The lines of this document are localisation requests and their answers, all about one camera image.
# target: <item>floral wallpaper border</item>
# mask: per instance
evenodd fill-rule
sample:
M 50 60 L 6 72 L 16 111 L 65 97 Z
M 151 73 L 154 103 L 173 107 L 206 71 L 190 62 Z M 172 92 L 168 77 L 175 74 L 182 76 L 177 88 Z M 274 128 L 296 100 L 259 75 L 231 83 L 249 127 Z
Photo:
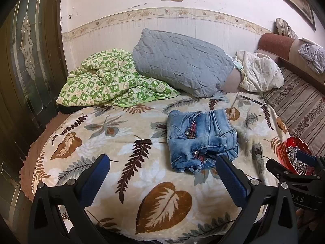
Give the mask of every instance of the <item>floral wallpaper border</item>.
M 153 18 L 187 18 L 187 19 L 204 19 L 213 22 L 224 23 L 236 27 L 240 27 L 251 31 L 253 33 L 263 35 L 265 33 L 272 33 L 270 30 L 256 25 L 247 20 L 209 10 L 182 8 L 182 7 L 159 7 L 159 8 L 147 8 L 127 11 L 110 16 L 97 19 L 83 26 L 77 27 L 70 32 L 62 33 L 63 41 L 69 41 L 81 35 L 87 34 L 93 30 L 97 30 L 103 27 L 112 26 L 119 23 L 136 21 L 141 19 L 153 19 Z

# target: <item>folded blue jeans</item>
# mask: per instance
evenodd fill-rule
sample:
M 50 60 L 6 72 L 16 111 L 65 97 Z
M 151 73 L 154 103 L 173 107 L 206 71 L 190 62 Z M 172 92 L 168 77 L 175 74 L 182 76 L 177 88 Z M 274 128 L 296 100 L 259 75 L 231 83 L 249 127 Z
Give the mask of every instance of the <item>folded blue jeans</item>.
M 225 109 L 206 113 L 173 110 L 167 120 L 170 163 L 177 172 L 198 173 L 215 166 L 224 154 L 238 157 L 237 132 L 229 124 Z

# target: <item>metal screw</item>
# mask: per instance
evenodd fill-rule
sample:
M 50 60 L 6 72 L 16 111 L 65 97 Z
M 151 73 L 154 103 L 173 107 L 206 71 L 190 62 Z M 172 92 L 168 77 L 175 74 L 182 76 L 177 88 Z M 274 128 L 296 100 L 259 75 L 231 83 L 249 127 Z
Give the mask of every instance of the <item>metal screw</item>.
M 283 189 L 287 189 L 287 188 L 288 188 L 288 185 L 287 185 L 286 182 L 282 182 L 282 183 L 281 183 L 281 187 L 282 187 Z
M 257 179 L 251 179 L 251 184 L 256 186 L 256 185 L 259 185 L 260 182 Z
M 37 185 L 37 188 L 39 189 L 42 189 L 44 187 L 45 183 L 43 182 L 40 182 L 38 185 Z
M 76 183 L 76 179 L 67 180 L 67 185 L 74 185 Z

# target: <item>gray crumpled towel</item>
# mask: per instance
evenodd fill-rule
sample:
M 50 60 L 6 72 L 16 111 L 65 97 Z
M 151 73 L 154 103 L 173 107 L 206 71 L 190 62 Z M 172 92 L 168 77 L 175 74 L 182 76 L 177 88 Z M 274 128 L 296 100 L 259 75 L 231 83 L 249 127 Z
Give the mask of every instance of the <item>gray crumpled towel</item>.
M 308 67 L 320 74 L 325 71 L 325 50 L 314 44 L 303 44 L 298 50 Z
M 146 28 L 133 50 L 133 58 L 137 72 L 143 76 L 165 81 L 197 98 L 228 101 L 219 89 L 234 63 L 211 43 Z

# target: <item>green checkered blanket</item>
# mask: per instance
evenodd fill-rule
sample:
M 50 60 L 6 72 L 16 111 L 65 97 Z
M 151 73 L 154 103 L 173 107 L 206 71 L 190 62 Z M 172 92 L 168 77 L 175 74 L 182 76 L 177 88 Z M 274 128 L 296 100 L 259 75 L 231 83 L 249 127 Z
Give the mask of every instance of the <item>green checkered blanket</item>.
M 116 48 L 98 52 L 70 72 L 56 103 L 129 107 L 180 94 L 167 83 L 136 71 L 130 52 Z

